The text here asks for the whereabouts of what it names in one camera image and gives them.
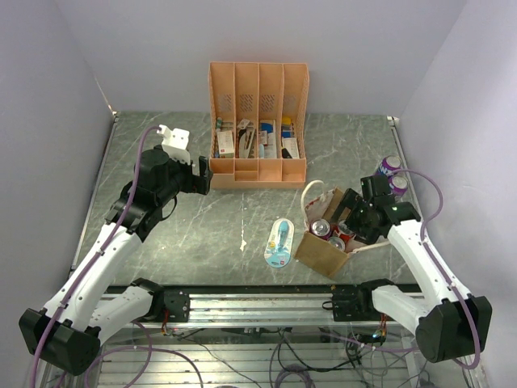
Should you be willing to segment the red cola can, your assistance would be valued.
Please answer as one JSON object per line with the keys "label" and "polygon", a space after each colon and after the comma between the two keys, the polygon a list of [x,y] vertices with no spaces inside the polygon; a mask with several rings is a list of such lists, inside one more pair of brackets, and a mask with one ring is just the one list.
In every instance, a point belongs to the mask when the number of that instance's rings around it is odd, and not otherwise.
{"label": "red cola can", "polygon": [[336,234],[345,243],[355,237],[355,233],[350,230],[344,220],[340,220],[336,225]]}

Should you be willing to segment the purple Fanta can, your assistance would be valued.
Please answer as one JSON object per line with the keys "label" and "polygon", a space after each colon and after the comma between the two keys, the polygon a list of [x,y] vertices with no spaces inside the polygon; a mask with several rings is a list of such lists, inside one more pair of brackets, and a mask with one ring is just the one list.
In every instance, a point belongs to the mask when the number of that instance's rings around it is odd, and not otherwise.
{"label": "purple Fanta can", "polygon": [[402,169],[402,160],[397,155],[384,157],[375,169],[375,175],[391,176],[395,171]]}

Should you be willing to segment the purple soda can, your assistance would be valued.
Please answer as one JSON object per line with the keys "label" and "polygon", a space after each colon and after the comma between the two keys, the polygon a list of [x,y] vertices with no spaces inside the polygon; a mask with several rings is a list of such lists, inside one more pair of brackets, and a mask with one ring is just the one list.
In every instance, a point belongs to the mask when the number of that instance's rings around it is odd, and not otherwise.
{"label": "purple soda can", "polygon": [[330,223],[323,219],[319,218],[310,223],[309,231],[316,237],[328,240],[332,235],[332,227]]}
{"label": "purple soda can", "polygon": [[389,187],[396,200],[400,200],[409,188],[409,181],[403,175],[391,175],[389,177]]}

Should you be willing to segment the brown canvas tote bag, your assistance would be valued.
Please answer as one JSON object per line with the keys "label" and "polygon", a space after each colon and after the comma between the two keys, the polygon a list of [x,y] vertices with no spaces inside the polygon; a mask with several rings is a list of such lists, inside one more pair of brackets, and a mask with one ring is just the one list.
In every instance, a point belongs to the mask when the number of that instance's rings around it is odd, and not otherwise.
{"label": "brown canvas tote bag", "polygon": [[[366,245],[355,237],[350,237],[343,241],[345,248],[340,251],[328,242],[331,237],[336,237],[334,230],[337,222],[345,219],[351,212],[347,207],[341,209],[340,203],[343,197],[344,193],[339,188],[327,190],[321,180],[307,183],[301,193],[301,213],[305,230],[294,257],[315,272],[330,279],[336,276],[353,255],[390,245],[386,239]],[[329,222],[329,238],[320,238],[313,233],[312,224],[319,219]]]}

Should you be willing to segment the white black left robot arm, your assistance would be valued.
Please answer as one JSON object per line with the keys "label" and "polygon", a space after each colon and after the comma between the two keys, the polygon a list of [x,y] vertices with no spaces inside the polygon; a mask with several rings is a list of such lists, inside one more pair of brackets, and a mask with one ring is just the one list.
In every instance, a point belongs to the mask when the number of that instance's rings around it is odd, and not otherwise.
{"label": "white black left robot arm", "polygon": [[98,303],[123,261],[140,247],[151,230],[166,220],[164,207],[177,195],[207,195],[213,176],[208,160],[191,160],[156,145],[139,154],[133,179],[108,212],[96,243],[61,289],[40,309],[26,309],[19,319],[28,351],[72,376],[85,373],[102,345],[125,324],[159,319],[164,289],[139,278],[111,302]]}

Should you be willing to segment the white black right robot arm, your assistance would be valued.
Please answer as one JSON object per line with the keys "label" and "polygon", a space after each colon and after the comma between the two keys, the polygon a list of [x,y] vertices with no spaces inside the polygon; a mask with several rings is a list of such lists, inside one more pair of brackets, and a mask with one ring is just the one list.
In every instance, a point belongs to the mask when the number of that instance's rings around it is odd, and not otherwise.
{"label": "white black right robot arm", "polygon": [[344,219],[347,228],[370,246],[386,238],[411,271],[423,299],[418,301],[388,279],[359,285],[355,305],[367,320],[386,314],[410,331],[427,361],[455,361],[471,356],[464,369],[475,369],[490,327],[492,306],[474,296],[446,265],[427,233],[427,221],[410,202],[398,202],[384,175],[360,180],[361,191],[348,188],[331,221]]}

